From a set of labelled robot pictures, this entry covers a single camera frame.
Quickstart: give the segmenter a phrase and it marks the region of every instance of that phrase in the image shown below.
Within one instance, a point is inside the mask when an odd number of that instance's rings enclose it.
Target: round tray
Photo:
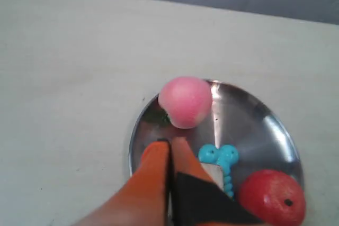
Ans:
[[[186,137],[194,154],[206,143],[220,147],[232,144],[239,162],[232,166],[235,195],[242,181],[260,169],[276,169],[304,187],[301,161],[289,133],[256,97],[218,81],[208,81],[213,105],[211,113],[193,129],[177,129],[158,105],[157,96],[144,108],[132,133],[129,148],[131,174],[137,169],[144,149],[158,138]]]

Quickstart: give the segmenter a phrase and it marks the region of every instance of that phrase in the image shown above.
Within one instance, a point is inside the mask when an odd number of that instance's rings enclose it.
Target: pink ball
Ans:
[[[163,87],[158,102],[175,127],[193,128],[210,112],[212,92],[204,80],[182,76],[172,79]]]

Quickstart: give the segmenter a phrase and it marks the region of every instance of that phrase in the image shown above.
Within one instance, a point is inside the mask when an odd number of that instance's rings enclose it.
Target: white table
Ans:
[[[266,103],[304,163],[304,225],[339,221],[338,26],[150,0],[0,9],[0,225],[68,225],[105,201],[135,118],[182,74]]]

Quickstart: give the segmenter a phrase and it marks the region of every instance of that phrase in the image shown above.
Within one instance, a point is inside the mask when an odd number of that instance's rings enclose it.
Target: blue toy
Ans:
[[[219,150],[212,144],[205,144],[200,148],[198,158],[205,164],[215,164],[219,158]]]
[[[224,192],[232,198],[234,193],[232,191],[231,166],[239,161],[239,152],[232,145],[223,145],[217,149],[212,144],[205,144],[199,150],[198,158],[200,162],[206,164],[215,164],[222,167],[224,174]]]

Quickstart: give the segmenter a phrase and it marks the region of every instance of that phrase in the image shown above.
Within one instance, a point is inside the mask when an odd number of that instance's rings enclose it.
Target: silver plate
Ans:
[[[213,94],[211,113],[196,128],[182,130],[168,123],[157,96],[142,111],[130,141],[131,174],[144,149],[158,138],[186,137],[197,155],[206,143],[232,144],[239,150],[239,163],[231,169],[235,194],[242,181],[260,169],[276,169],[292,176],[304,187],[296,146],[273,112],[248,92],[218,81],[208,81]]]

